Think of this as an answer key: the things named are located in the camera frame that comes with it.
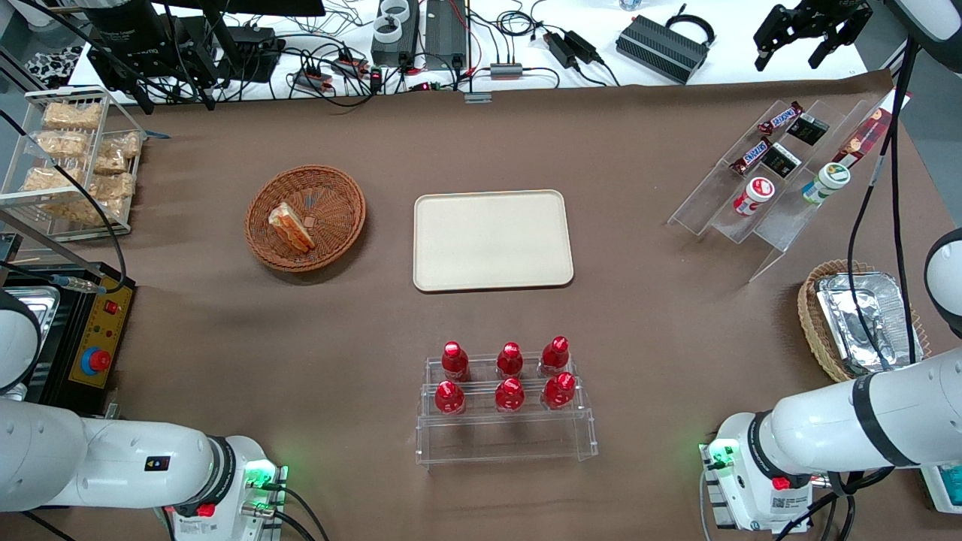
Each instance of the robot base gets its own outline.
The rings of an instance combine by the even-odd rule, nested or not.
[[[775,490],[772,480],[755,465],[748,449],[748,426],[755,418],[738,413],[725,420],[716,439],[708,445],[711,459],[727,462],[717,470],[719,488],[739,529],[768,529],[778,534],[804,513],[812,501],[811,483],[798,489]],[[792,533],[808,530],[804,521]]]
[[[170,513],[176,541],[278,541],[280,525],[271,519],[241,515],[245,502],[268,503],[282,509],[283,502],[273,501],[277,493],[258,490],[249,482],[261,480],[287,483],[287,467],[278,468],[267,460],[264,450],[245,436],[228,436],[237,465],[234,481],[224,499],[210,517],[183,517]]]

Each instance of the red emergency stop button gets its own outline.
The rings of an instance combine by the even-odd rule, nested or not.
[[[98,349],[90,355],[89,363],[95,372],[104,372],[111,367],[111,355],[103,349]]]

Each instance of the round wicker basket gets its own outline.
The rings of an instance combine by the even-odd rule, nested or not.
[[[301,253],[267,223],[286,201],[304,222],[316,247]],[[314,271],[338,259],[354,244],[364,226],[367,207],[357,183],[333,167],[303,166],[275,176],[247,209],[244,234],[262,263],[286,272]]]
[[[874,267],[857,261],[852,262],[852,269],[855,272],[874,271]],[[855,374],[852,374],[845,367],[842,358],[839,356],[838,349],[835,348],[835,340],[832,338],[831,330],[829,330],[828,323],[822,314],[822,306],[819,304],[819,299],[815,295],[815,282],[824,276],[847,271],[848,260],[845,259],[836,259],[835,261],[822,263],[812,270],[798,290],[798,319],[801,320],[801,328],[805,332],[805,340],[808,341],[808,347],[812,349],[812,354],[815,355],[816,360],[822,365],[822,369],[835,381],[854,379]],[[928,337],[919,324],[919,315],[916,314],[915,310],[912,310],[912,325],[915,326],[915,332],[919,335],[919,343],[922,344],[923,358],[926,358],[931,355],[932,351],[928,346]]]

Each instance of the red drink bottle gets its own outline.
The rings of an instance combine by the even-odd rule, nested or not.
[[[494,389],[494,405],[501,413],[518,411],[524,404],[524,389],[516,377],[509,377]]]
[[[538,374],[552,377],[565,371],[568,365],[568,339],[559,336],[548,344],[542,352],[541,362],[538,363]]]
[[[453,340],[444,345],[441,366],[444,368],[444,377],[451,381],[465,382],[471,379],[468,354]]]
[[[457,383],[442,381],[434,395],[434,405],[445,415],[461,415],[465,412],[465,392]]]
[[[521,348],[514,342],[504,345],[504,349],[497,355],[497,376],[501,379],[508,377],[518,377],[521,375],[521,367],[524,366],[524,359],[521,358]]]
[[[542,391],[542,405],[547,409],[561,409],[574,399],[574,376],[562,372],[547,381]]]

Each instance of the foil tray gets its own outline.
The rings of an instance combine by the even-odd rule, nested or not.
[[[899,283],[885,272],[861,272],[853,278],[858,307],[882,353],[881,358],[859,321],[848,288],[848,275],[830,274],[815,283],[825,321],[846,368],[861,375],[908,366],[911,363]],[[922,345],[914,328],[912,340],[916,359],[921,360]]]

